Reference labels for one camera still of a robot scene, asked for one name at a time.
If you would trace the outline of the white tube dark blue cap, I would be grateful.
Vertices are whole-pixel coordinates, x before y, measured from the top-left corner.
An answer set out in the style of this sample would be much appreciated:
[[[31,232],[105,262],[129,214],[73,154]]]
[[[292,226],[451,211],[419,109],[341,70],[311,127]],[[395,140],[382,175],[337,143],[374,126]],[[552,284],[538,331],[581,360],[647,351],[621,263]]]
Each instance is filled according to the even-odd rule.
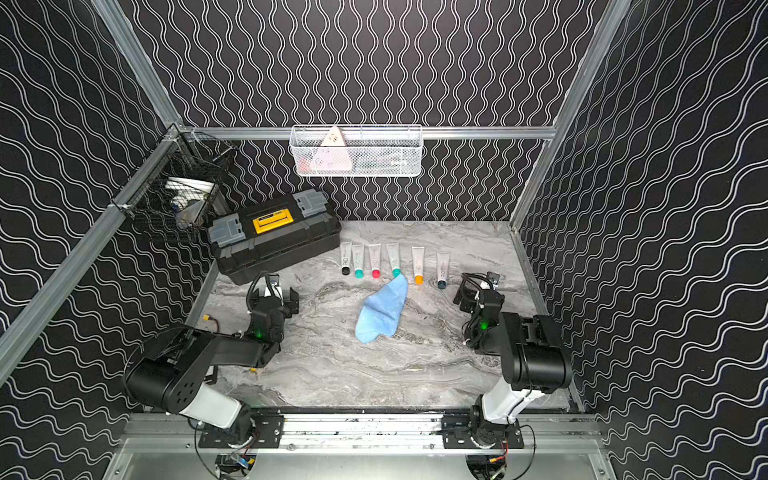
[[[440,290],[447,288],[450,270],[450,254],[448,252],[437,253],[437,286]]]

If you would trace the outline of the white tube orange cap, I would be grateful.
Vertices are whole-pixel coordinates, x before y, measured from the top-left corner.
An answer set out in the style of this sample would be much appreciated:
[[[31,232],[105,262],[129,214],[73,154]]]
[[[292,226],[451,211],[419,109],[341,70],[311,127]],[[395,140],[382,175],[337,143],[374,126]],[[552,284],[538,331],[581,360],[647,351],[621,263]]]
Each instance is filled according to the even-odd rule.
[[[413,246],[411,254],[414,282],[417,285],[421,285],[424,283],[425,248],[423,246]]]

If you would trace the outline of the white tube teal cap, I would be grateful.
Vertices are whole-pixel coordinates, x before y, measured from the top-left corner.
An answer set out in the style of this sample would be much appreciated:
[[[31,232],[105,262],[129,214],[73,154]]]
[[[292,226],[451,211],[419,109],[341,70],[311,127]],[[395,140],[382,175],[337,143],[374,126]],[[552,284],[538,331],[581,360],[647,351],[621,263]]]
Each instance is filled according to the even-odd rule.
[[[401,274],[401,256],[398,243],[388,243],[386,245],[389,264],[394,278]]]

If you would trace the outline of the blue microfiber cloth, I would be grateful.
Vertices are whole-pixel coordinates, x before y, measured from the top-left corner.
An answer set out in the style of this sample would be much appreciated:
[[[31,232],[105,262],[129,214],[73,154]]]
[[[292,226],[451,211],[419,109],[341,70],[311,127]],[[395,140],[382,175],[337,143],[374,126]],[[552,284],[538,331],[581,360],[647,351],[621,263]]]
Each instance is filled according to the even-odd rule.
[[[379,336],[392,337],[399,326],[407,300],[408,281],[400,274],[373,295],[361,307],[355,328],[356,338],[363,344]]]

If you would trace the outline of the white tube black cap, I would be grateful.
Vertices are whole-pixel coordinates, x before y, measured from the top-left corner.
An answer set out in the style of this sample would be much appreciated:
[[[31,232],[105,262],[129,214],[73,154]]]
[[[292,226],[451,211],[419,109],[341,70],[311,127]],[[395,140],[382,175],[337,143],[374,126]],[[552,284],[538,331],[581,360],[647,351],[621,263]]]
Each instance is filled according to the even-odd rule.
[[[351,273],[352,262],[352,243],[342,242],[340,244],[340,264],[341,272],[344,276],[348,276]]]

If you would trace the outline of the white tube green cap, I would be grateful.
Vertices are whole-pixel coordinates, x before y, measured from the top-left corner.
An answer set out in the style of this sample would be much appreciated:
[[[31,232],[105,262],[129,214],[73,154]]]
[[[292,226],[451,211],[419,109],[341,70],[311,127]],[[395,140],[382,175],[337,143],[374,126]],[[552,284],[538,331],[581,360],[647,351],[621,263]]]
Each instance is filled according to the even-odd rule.
[[[365,246],[362,244],[353,244],[351,252],[354,275],[356,278],[362,279],[364,277]]]

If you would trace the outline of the white tube pink cap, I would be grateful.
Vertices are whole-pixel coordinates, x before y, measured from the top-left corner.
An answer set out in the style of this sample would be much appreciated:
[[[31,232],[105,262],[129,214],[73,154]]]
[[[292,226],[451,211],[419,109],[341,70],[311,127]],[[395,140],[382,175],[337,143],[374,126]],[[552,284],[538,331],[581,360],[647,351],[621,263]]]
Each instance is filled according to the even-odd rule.
[[[371,267],[371,275],[373,278],[378,279],[381,277],[381,245],[369,244],[367,248]]]

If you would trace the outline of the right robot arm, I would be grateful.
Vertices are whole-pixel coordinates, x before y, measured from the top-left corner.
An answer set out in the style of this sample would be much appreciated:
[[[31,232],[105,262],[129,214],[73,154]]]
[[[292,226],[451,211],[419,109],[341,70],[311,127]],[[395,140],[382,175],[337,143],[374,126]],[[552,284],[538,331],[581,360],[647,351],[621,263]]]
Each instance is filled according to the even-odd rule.
[[[501,377],[473,408],[477,429],[513,424],[531,402],[568,387],[573,376],[555,321],[505,311],[499,280],[494,272],[463,273],[454,297],[469,315],[464,345],[500,360]]]

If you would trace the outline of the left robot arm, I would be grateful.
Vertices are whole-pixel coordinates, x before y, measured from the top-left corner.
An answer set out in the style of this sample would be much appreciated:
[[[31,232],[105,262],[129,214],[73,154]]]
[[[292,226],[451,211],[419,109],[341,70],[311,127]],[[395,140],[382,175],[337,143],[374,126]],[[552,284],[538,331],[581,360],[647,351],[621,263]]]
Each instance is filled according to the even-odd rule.
[[[145,341],[129,358],[123,375],[128,396],[146,406],[248,436],[251,409],[211,387],[211,370],[222,366],[265,367],[280,353],[288,319],[299,313],[300,295],[284,290],[280,276],[262,271],[245,304],[250,323],[241,334],[189,326],[169,328]]]

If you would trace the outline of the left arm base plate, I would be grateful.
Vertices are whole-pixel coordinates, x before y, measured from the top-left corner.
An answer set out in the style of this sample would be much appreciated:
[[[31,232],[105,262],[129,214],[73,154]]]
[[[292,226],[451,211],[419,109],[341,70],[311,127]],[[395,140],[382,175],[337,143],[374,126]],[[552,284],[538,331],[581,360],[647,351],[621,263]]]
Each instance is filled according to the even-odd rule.
[[[252,414],[236,419],[227,429],[204,426],[196,441],[202,449],[276,449],[283,435],[282,415]]]

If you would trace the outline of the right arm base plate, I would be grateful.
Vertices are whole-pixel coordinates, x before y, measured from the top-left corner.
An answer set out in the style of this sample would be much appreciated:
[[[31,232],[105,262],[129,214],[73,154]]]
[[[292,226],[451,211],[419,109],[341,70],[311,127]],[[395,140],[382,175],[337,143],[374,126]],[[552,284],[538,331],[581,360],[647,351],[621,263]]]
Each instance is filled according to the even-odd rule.
[[[518,450],[525,446],[518,422],[494,424],[474,413],[446,414],[438,433],[446,449]]]

